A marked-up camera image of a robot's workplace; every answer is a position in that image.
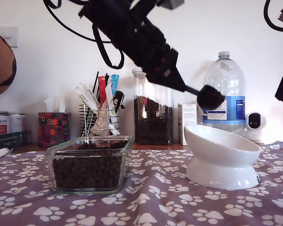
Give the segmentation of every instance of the blue bottle label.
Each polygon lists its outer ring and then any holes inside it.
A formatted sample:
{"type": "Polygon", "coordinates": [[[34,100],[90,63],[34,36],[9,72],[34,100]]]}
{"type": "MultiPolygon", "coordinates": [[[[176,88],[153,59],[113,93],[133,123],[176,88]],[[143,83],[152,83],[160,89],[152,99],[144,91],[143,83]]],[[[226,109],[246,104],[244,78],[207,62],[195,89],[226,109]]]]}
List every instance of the blue bottle label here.
{"type": "Polygon", "coordinates": [[[244,124],[245,97],[227,96],[225,101],[213,111],[203,111],[203,123],[211,124],[244,124]]]}

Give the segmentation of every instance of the robotic arm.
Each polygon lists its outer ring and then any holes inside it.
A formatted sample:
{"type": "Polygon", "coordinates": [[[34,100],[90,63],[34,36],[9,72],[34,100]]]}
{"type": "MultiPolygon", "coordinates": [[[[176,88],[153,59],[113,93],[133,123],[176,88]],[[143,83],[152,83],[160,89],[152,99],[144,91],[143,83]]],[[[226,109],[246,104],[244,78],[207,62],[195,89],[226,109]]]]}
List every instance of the robotic arm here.
{"type": "MultiPolygon", "coordinates": [[[[51,0],[43,1],[48,10],[61,6],[61,0],[57,6],[51,0]]],[[[197,91],[185,85],[176,68],[178,52],[166,43],[163,33],[147,19],[147,14],[155,6],[174,9],[182,5],[184,0],[140,0],[132,9],[130,8],[133,0],[69,1],[83,5],[79,16],[92,21],[94,41],[108,66],[122,68],[124,52],[142,68],[150,82],[181,92],[191,92],[197,95],[197,102],[204,109],[216,109],[224,101],[225,97],[211,86],[197,91]],[[110,62],[98,29],[120,51],[121,61],[118,66],[110,62]]]]}

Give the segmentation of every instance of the plastic water bottle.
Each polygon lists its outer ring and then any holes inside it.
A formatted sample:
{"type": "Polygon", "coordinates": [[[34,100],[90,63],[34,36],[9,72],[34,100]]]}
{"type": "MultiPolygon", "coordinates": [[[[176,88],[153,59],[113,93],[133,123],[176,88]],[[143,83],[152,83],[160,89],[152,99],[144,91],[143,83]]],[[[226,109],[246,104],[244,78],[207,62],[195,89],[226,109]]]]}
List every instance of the plastic water bottle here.
{"type": "Polygon", "coordinates": [[[215,110],[204,110],[203,125],[222,129],[240,136],[245,134],[245,77],[240,67],[230,59],[230,52],[218,54],[204,78],[225,95],[225,101],[215,110]]]}

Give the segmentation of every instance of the globe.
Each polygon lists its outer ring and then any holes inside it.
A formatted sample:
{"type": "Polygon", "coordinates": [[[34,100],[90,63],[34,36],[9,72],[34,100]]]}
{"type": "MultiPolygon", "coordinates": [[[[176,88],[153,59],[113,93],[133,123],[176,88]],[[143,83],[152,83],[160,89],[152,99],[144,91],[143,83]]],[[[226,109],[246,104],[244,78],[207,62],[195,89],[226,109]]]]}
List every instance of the globe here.
{"type": "Polygon", "coordinates": [[[0,36],[0,94],[13,82],[17,70],[16,58],[9,44],[0,36]]]}

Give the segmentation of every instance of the white ceramic bowl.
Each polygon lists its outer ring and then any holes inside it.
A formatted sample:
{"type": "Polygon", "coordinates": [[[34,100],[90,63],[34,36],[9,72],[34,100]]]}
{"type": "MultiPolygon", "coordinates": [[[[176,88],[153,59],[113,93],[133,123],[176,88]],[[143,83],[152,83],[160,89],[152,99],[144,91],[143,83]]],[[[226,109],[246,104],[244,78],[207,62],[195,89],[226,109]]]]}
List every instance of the white ceramic bowl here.
{"type": "Polygon", "coordinates": [[[194,153],[186,171],[196,184],[217,189],[238,190],[260,183],[253,163],[261,148],[255,143],[224,130],[187,125],[184,135],[194,153]]]}

